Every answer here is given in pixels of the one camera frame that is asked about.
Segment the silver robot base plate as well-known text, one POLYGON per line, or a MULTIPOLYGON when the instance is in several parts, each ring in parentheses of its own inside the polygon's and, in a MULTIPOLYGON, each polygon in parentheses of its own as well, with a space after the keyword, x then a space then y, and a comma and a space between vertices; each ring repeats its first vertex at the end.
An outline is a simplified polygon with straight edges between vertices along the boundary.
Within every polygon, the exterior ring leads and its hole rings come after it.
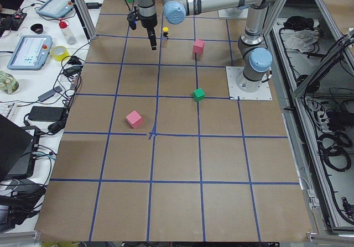
POLYGON ((229 98, 231 100, 245 101, 271 101, 272 94, 266 74, 260 81, 249 81, 243 75, 244 67, 226 67, 226 77, 228 83, 229 98))

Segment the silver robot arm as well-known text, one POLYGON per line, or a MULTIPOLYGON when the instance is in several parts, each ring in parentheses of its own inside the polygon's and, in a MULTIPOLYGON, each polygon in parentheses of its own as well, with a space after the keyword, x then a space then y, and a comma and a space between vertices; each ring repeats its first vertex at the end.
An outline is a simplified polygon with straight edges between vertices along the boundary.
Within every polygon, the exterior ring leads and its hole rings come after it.
MULTIPOLYGON (((136 29, 137 21, 146 28, 152 50, 157 45, 154 30, 157 26, 155 1, 157 0, 136 0, 137 6, 127 16, 131 29, 136 29)), ((272 64, 272 55, 261 46, 261 42, 268 5, 275 1, 277 0, 162 0, 163 13, 170 24, 180 24, 189 15, 248 6, 246 26, 238 46, 245 63, 238 84, 242 89, 261 83, 263 75, 272 64)))

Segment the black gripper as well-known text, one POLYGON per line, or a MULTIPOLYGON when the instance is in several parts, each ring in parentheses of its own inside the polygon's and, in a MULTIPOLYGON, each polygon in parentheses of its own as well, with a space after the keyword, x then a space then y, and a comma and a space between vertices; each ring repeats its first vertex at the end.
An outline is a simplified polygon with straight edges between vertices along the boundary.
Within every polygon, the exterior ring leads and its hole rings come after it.
POLYGON ((157 15, 153 14, 149 17, 144 17, 144 16, 140 15, 140 21, 141 21, 142 27, 144 27, 147 30, 148 38, 149 38, 152 50, 156 50, 157 49, 157 40, 156 40, 156 34, 155 34, 155 27, 158 24, 157 15))

